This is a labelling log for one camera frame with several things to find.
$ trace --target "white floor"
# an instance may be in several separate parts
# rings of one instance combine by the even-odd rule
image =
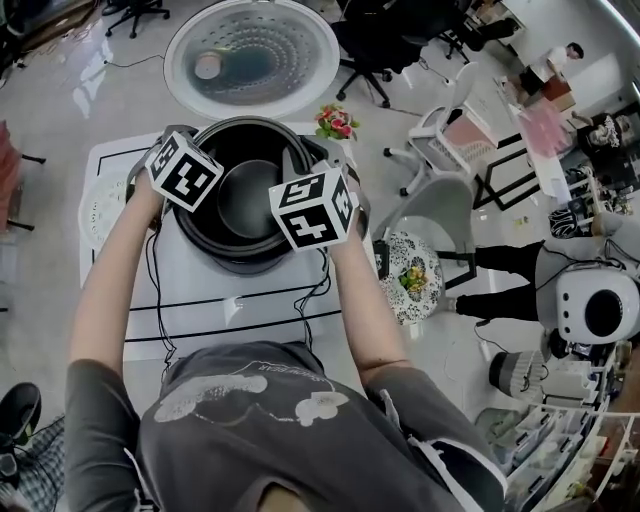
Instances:
[[[0,318],[0,395],[20,381],[36,383],[43,394],[42,424],[63,412],[67,339],[79,295],[76,210],[90,149],[102,142],[159,131],[167,124],[207,123],[171,97],[159,58],[128,69],[103,63],[113,59],[127,64],[163,55],[178,27],[211,1],[166,3],[171,19],[144,18],[135,40],[128,37],[128,25],[117,28],[112,38],[105,38],[106,24],[113,18],[96,15],[88,30],[77,31],[75,36],[28,56],[27,69],[14,71],[0,90],[0,118],[8,121],[14,145],[27,154],[47,158],[43,168],[24,165],[24,220],[33,222],[36,230],[17,233],[12,237],[14,242],[4,244],[0,251],[11,301],[11,312]],[[462,67],[457,57],[451,61],[444,58],[438,42],[425,48],[423,56],[451,77]],[[492,80],[505,70],[489,55],[474,57],[482,66],[472,103],[499,136],[511,135],[514,128]],[[340,70],[321,99],[287,120],[311,120],[319,105],[334,101],[347,77],[348,71]],[[416,64],[384,87],[394,108],[420,114],[437,102],[444,85]],[[363,80],[349,89],[342,103],[362,123],[355,156],[372,203],[375,227],[397,204],[398,189],[412,177],[407,168],[385,159],[382,149],[402,147],[418,117],[374,106]],[[502,167],[496,173],[496,184],[499,186],[501,179],[513,180],[526,170],[523,159]],[[537,194],[505,213],[488,206],[474,212],[473,228],[478,245],[521,245],[539,240],[548,233],[546,199]],[[477,279],[455,292],[496,291],[517,285],[518,280],[481,271]],[[414,363],[470,418],[501,400],[489,386],[488,367],[477,347],[473,324],[474,319],[444,314],[407,330]],[[483,334],[517,350],[536,347],[541,331],[537,324],[495,321]],[[333,376],[340,378],[346,352],[324,353],[322,347],[318,351],[333,369]],[[127,364],[128,388],[141,410],[157,396],[160,369],[156,361]]]

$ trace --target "white chair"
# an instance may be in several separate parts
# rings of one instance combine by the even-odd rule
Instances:
[[[465,179],[473,178],[475,173],[463,155],[456,150],[444,135],[451,112],[454,109],[463,109],[465,113],[473,116],[476,125],[497,146],[498,141],[491,133],[488,124],[469,106],[467,99],[473,89],[478,76],[479,64],[470,62],[464,66],[455,80],[447,85],[445,105],[437,106],[425,114],[420,122],[409,130],[410,151],[385,148],[384,155],[400,156],[407,158],[418,165],[418,172],[411,183],[400,189],[400,195],[408,196],[413,193],[420,182],[425,178],[427,166],[429,172],[435,175],[456,173],[462,174]],[[438,149],[433,147],[434,139]]]

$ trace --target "gray t-shirt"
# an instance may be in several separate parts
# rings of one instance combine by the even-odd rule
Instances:
[[[489,447],[423,372],[388,368],[366,391],[327,379],[302,343],[228,345],[176,363],[140,421],[119,376],[75,362],[70,509],[134,510],[144,494],[164,511],[255,511],[271,485],[314,512],[502,509]]]
[[[604,257],[605,241],[610,238],[624,252],[640,260],[640,224],[629,217],[608,212],[601,214],[599,219],[604,236],[569,240],[551,238],[544,243],[544,247],[574,260],[594,260]],[[614,247],[611,248],[610,256],[621,260],[626,259],[626,256]],[[571,260],[560,254],[550,254],[544,248],[540,249],[536,261],[535,284],[536,288],[542,288],[536,292],[536,308],[540,323],[547,329],[558,327],[556,284],[562,270],[571,264]],[[635,275],[635,268],[628,269],[628,272]]]

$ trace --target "black and white marker cube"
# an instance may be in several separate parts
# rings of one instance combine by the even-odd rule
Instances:
[[[269,189],[271,213],[295,251],[347,240],[357,198],[338,168]]]
[[[147,161],[153,188],[193,212],[222,176],[213,158],[178,132]]]

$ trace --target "hand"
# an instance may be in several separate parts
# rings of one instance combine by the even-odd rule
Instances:
[[[135,187],[131,200],[141,205],[151,217],[154,217],[162,208],[164,197],[151,186],[151,178],[146,168],[136,176]]]

